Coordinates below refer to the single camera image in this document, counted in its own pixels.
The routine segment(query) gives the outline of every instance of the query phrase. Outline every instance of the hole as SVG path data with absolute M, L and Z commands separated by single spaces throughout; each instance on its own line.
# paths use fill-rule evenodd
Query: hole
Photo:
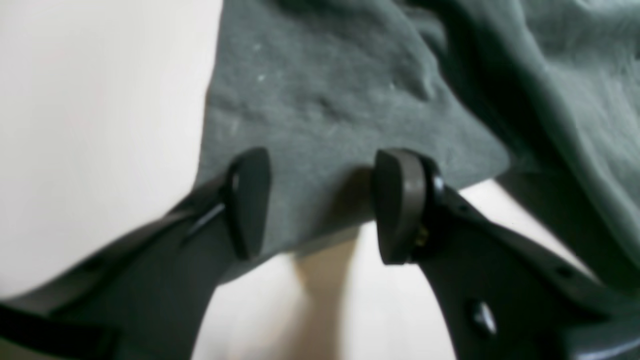
M 560 275 L 561 277 L 564 277 L 565 279 L 571 279 L 573 277 L 573 272 L 571 271 L 571 269 L 567 268 L 566 266 L 557 267 L 556 272 L 558 275 Z

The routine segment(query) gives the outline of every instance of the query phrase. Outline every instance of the green cloth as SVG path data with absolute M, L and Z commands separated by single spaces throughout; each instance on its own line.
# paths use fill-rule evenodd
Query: green cloth
M 518 200 L 633 290 L 639 113 L 638 2 L 233 0 L 196 182 L 266 146 L 273 254 L 372 218 L 376 149 L 430 155 L 456 188 L 510 168 Z

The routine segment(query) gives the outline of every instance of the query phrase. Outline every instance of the screw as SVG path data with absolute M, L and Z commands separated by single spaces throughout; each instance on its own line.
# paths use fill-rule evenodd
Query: screw
M 471 322 L 485 336 L 495 336 L 498 333 L 491 308 L 484 301 L 477 300 L 471 304 Z

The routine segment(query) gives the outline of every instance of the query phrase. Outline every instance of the white surface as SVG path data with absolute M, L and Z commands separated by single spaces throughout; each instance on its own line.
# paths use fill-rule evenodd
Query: white surface
M 220 0 L 0 0 L 0 297 L 189 191 Z
M 191 188 L 219 0 L 0 0 L 0 297 L 160 215 Z M 492 181 L 464 195 L 561 251 Z M 0 344 L 2 359 L 43 359 Z M 416 266 L 375 227 L 222 286 L 194 359 L 453 359 Z

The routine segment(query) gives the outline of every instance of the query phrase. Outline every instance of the gray fabric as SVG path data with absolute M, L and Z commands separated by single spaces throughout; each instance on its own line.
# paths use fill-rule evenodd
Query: gray fabric
M 388 1 L 225 3 L 197 182 L 258 145 L 274 167 L 266 254 L 372 218 L 378 148 L 429 154 L 456 187 L 508 166 Z
M 268 253 L 370 218 L 377 148 L 459 188 L 508 167 L 497 137 L 517 172 L 575 182 L 640 265 L 639 29 L 637 1 L 227 1 L 197 182 L 267 146 Z
M 456 4 L 483 66 L 512 68 L 550 145 L 640 266 L 640 2 Z

